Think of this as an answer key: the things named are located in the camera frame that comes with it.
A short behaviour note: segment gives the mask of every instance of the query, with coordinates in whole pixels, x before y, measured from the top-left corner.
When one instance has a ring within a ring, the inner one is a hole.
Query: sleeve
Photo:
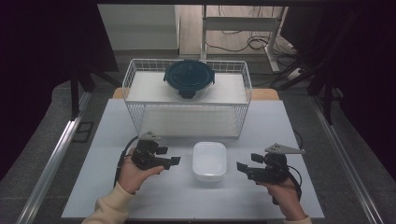
[[[83,224],[123,223],[129,216],[128,204],[134,195],[126,192],[117,182],[114,189],[96,201],[95,211]]]
[[[286,219],[283,220],[284,224],[312,224],[311,217],[306,216],[305,219],[299,221],[287,221]]]

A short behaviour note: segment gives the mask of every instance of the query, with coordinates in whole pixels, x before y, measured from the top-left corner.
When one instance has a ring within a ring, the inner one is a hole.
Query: white table
[[[62,217],[83,218],[93,212],[97,198],[112,190],[120,153],[134,136],[136,131],[123,100],[109,100]],[[192,175],[192,149],[200,141],[221,142],[227,147],[227,174],[218,184],[199,182]],[[130,219],[283,218],[266,189],[236,170],[237,161],[263,167],[250,160],[250,153],[263,154],[273,143],[297,147],[282,101],[252,101],[239,139],[167,138],[159,143],[169,147],[163,157],[180,156],[180,164],[150,177],[143,184],[130,203]],[[301,204],[305,212],[313,218],[324,217],[303,157],[287,157],[288,165],[295,167],[303,177]]]

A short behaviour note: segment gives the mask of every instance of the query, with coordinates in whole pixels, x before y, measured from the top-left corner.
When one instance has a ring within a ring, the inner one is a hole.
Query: white wire basket
[[[242,61],[201,61],[215,71],[204,98],[184,101],[163,81],[170,65],[182,60],[133,59],[122,96],[139,134],[238,138],[251,100],[248,66]]]

